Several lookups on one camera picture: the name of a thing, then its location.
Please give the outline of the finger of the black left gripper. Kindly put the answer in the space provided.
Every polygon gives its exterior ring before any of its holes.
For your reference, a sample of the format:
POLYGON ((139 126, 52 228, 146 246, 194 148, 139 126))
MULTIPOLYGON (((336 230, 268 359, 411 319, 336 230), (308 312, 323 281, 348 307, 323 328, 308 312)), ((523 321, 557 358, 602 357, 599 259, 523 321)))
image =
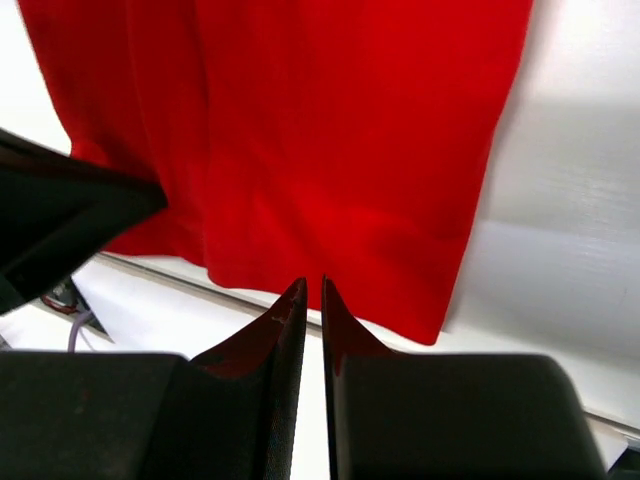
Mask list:
POLYGON ((1 311, 51 291, 167 205, 150 182, 1 133, 1 311))

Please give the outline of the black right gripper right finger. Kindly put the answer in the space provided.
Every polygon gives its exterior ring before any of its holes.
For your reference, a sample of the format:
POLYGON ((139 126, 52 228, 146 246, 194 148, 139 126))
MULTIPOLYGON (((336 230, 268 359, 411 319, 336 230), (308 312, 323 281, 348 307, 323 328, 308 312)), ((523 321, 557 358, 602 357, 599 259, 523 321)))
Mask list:
POLYGON ((409 354, 322 286, 334 479, 603 479, 574 386, 537 354, 409 354))

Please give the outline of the red t shirt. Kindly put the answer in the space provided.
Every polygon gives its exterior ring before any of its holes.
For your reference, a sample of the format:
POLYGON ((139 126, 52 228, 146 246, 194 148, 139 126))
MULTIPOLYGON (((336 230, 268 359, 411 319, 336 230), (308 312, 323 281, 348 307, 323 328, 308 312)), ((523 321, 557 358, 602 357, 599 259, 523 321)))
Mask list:
POLYGON ((73 156, 168 206, 109 244, 227 288, 330 277, 421 344, 443 325, 528 1, 23 1, 73 156))

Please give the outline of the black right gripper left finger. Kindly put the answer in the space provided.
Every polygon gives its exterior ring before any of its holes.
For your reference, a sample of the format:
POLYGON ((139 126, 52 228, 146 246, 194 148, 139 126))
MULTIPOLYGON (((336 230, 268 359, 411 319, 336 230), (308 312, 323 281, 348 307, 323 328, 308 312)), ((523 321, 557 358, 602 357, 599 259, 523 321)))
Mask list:
POLYGON ((306 283, 192 359, 5 352, 5 479, 286 479, 306 283))

